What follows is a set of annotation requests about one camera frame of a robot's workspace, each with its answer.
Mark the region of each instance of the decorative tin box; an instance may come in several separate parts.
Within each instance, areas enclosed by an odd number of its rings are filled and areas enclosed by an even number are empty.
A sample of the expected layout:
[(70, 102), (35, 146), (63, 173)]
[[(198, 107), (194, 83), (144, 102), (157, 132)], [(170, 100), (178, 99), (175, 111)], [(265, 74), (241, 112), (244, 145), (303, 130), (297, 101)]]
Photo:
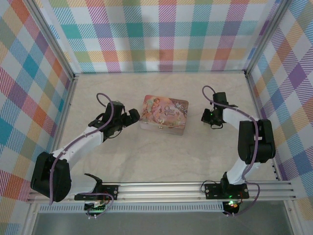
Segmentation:
[(186, 126), (188, 101), (146, 95), (140, 118), (142, 129), (182, 135)]

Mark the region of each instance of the metal vent grille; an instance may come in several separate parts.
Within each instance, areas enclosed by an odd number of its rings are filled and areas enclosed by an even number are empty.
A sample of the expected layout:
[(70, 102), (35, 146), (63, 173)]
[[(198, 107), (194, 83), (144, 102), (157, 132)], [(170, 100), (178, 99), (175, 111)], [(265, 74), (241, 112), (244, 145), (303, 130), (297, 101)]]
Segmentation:
[[(108, 212), (222, 212), (222, 202), (202, 203), (116, 203)], [(39, 213), (84, 213), (84, 204), (42, 204)]]
[(112, 205), (110, 212), (221, 212), (222, 203), (128, 203)]
[(59, 205), (49, 206), (41, 204), (39, 213), (80, 213), (84, 212), (84, 203), (60, 203)]

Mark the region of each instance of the plaid wall panel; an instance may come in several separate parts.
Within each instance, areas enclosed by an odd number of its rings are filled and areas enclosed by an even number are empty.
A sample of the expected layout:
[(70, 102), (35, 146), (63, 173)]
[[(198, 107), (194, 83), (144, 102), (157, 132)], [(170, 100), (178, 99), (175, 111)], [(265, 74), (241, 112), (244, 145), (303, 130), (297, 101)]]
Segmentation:
[(294, 0), (250, 78), (272, 121), (276, 161), (313, 234), (313, 1)]
[(0, 234), (21, 232), (36, 156), (50, 151), (70, 78), (22, 0), (0, 0)]
[(259, 33), (257, 39), (256, 39), (254, 45), (253, 45), (253, 48), (252, 48), (252, 50), (250, 51), (250, 54), (249, 54), (249, 56), (248, 56), (248, 59), (246, 60), (246, 63), (245, 63), (245, 66), (244, 66), (244, 70), (247, 69), (247, 67), (248, 67), (248, 65), (249, 65), (249, 63), (250, 63), (250, 61), (251, 61), (251, 59), (252, 59), (252, 57), (253, 57), (253, 55), (254, 55), (254, 53), (255, 53), (256, 48), (260, 45), (260, 42), (261, 42), (261, 40), (262, 40), (262, 37), (264, 36), (265, 32), (267, 31), (267, 28), (268, 28), (268, 26), (269, 26), (269, 23), (272, 21), (273, 17), (275, 16), (275, 13), (276, 13), (277, 8), (278, 8), (278, 6), (280, 5), (281, 1), (282, 1), (282, 0), (275, 0), (275, 3), (274, 3), (274, 5), (273, 5), (273, 7), (271, 8), (271, 10), (270, 10), (270, 12), (269, 12), (269, 14), (268, 14), (268, 17), (267, 17), (267, 19), (265, 20), (265, 23), (264, 23), (264, 25), (263, 25), (263, 27), (262, 27), (262, 29), (261, 29), (261, 31), (260, 31), (260, 33)]
[(76, 72), (242, 70), (279, 3), (36, 1)]

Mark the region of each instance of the marble-patterned floor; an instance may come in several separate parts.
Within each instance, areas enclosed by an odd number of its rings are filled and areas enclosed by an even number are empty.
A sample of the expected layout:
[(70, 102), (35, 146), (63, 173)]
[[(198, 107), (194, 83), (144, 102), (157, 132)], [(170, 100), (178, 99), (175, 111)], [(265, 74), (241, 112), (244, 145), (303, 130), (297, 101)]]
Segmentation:
[[(124, 103), (126, 110), (142, 107), (147, 94), (189, 101), (183, 136), (142, 130), (139, 123), (125, 128), (80, 160), (71, 174), (90, 173), (105, 182), (181, 182), (220, 180), (238, 158), (238, 131), (225, 124), (212, 130), (201, 122), (209, 102), (202, 96), (204, 85), (226, 92), (230, 104), (256, 114), (242, 73), (122, 73), (81, 75), (78, 79), (61, 145), (84, 131), (104, 112), (96, 100), (105, 93)], [(275, 180), (270, 161), (248, 177)]]

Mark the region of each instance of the printed illustration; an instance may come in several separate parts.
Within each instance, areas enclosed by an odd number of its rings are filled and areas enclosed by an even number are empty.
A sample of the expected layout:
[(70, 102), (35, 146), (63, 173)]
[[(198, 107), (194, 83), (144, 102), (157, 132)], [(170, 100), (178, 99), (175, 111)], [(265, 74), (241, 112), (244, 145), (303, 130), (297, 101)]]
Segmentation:
[(143, 122), (184, 128), (187, 119), (188, 101), (146, 95), (141, 119)]

